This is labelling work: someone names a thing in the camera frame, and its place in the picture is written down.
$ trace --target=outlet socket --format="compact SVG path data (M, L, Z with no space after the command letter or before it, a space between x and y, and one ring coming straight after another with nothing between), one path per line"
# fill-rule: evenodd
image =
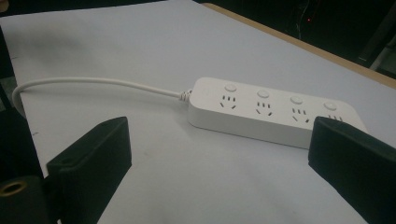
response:
M198 128L309 148L317 116L367 132L355 109L344 102L211 77L196 81L188 120Z

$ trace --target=white surface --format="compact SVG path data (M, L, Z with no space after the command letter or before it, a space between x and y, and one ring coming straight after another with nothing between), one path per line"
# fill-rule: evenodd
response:
M189 1L1 18L18 83L111 77L183 91L218 77L351 104L396 146L396 91ZM364 223L308 151L192 127L187 105L123 87L57 84L22 95L42 163L127 116L133 168L100 223Z
M201 77L189 103L189 123L195 127L231 133L282 145L309 148L317 116L337 119L367 132L355 109L341 101ZM338 105L330 110L325 105Z

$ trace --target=power strip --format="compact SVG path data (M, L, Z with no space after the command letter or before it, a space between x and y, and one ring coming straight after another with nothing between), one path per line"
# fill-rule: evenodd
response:
M198 128L309 148L317 116L367 133L355 109L344 102L211 77L196 81L188 120Z

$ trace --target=dark background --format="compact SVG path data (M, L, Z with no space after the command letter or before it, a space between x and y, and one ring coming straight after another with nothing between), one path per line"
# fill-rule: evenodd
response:
M9 0L0 16L42 11L114 7L155 2L149 0ZM195 0L213 3L320 49L357 62L395 0ZM300 24L299 35L296 24ZM377 43L369 66L391 40L396 24Z

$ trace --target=white cable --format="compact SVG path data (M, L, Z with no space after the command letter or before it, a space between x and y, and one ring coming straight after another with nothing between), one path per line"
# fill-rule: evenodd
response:
M100 83L100 84L118 85L129 88L135 88L142 91L151 91L166 96L176 97L180 101L184 101L184 102L189 101L191 94L191 91L183 91L183 92L167 91L167 90L153 88L150 86L141 85L138 83L109 79L109 78L101 78L101 77L54 77L54 78L44 78L44 79L26 82L18 86L14 90L14 92L12 92L12 101L15 105L15 108L18 110L18 112L20 112L20 114L24 118L26 118L21 100L21 92L33 86L53 84L53 83Z

